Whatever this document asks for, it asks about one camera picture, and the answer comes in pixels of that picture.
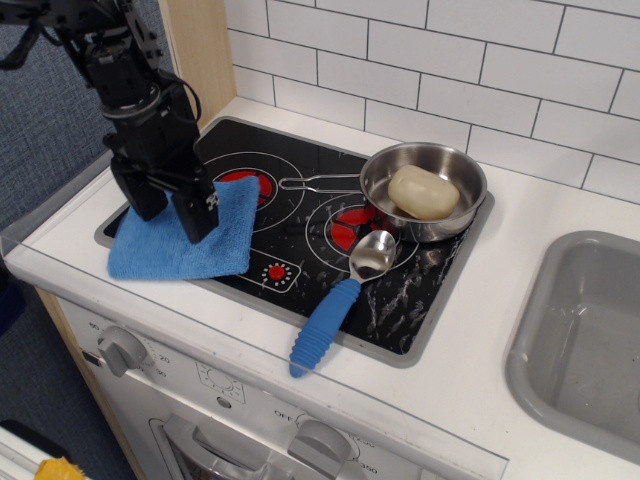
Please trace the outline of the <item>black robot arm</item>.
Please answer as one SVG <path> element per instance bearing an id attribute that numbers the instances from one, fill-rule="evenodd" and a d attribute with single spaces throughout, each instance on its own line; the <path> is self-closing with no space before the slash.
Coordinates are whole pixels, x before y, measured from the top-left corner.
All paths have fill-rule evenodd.
<path id="1" fill-rule="evenodd" d="M 202 110 L 188 83 L 163 70 L 157 37 L 131 1 L 4 1 L 1 21 L 23 25 L 1 60 L 21 68 L 40 37 L 66 51 L 114 125 L 104 144 L 112 174 L 145 221 L 174 206 L 197 244 L 219 224 L 218 194 L 195 152 Z"/>

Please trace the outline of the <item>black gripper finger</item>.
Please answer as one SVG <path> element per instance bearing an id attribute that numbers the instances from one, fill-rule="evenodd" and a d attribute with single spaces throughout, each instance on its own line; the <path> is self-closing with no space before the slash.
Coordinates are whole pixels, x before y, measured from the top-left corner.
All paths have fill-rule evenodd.
<path id="1" fill-rule="evenodd" d="M 205 179 L 176 191 L 171 197 L 180 223 L 192 244 L 200 243 L 219 225 L 219 198 L 214 183 Z"/>
<path id="2" fill-rule="evenodd" d="M 154 187 L 147 177 L 123 163 L 123 157 L 111 160 L 111 172 L 130 206 L 144 220 L 158 216 L 168 205 L 166 194 Z"/>

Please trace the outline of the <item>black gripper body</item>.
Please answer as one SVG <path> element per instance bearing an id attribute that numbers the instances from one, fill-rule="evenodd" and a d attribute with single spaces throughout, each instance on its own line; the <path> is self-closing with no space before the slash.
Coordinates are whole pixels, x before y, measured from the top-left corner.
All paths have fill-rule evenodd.
<path id="1" fill-rule="evenodd" d="M 157 102 L 102 107 L 116 132 L 105 138 L 114 157 L 143 173 L 150 183 L 175 193 L 197 181 L 210 179 L 195 154 L 199 137 L 189 102 Z"/>

